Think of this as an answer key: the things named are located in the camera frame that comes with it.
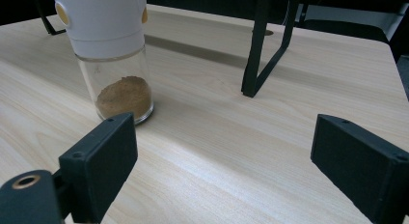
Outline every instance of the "black stand leg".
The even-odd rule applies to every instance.
[[[58,34],[66,32],[65,29],[60,30],[60,31],[55,31],[54,27],[51,25],[51,23],[48,21],[47,17],[44,14],[40,0],[34,0],[34,3],[36,4],[37,11],[39,11],[42,23],[44,23],[45,29],[47,30],[49,34],[54,36],[54,35],[58,35]]]
[[[289,42],[291,40],[292,29],[294,27],[295,17],[298,10],[298,3],[299,0],[289,1],[286,29],[284,32],[282,44],[279,50],[277,50],[277,52],[268,62],[267,66],[265,66],[265,68],[258,76],[259,60],[261,56],[262,44],[264,42],[264,34],[267,27],[267,20],[271,4],[271,0],[258,0],[252,37],[252,46],[250,49],[250,55],[246,70],[244,71],[243,82],[241,86],[241,92],[244,96],[253,98],[256,95],[270,72],[274,69],[281,57],[286,52],[286,48],[289,46]]]

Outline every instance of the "brown round object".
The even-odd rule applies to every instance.
[[[150,109],[150,86],[142,77],[128,76],[104,88],[95,106],[103,118],[133,112],[134,119]]]

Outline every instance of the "white plastic cap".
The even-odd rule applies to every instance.
[[[116,58],[145,44],[147,0],[55,0],[72,48],[82,58]]]

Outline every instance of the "table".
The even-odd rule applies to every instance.
[[[103,223],[369,223],[310,153],[317,114],[409,151],[409,102],[387,45],[294,29],[247,98],[253,21],[148,9],[155,108],[135,127],[139,158]],[[284,31],[267,28],[261,64]],[[54,173],[58,156],[101,122],[67,34],[48,35],[40,19],[0,27],[0,89],[0,183]]]

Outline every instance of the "spice grinder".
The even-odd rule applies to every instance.
[[[134,124],[153,110],[143,22],[147,0],[55,0],[96,113],[133,112]]]

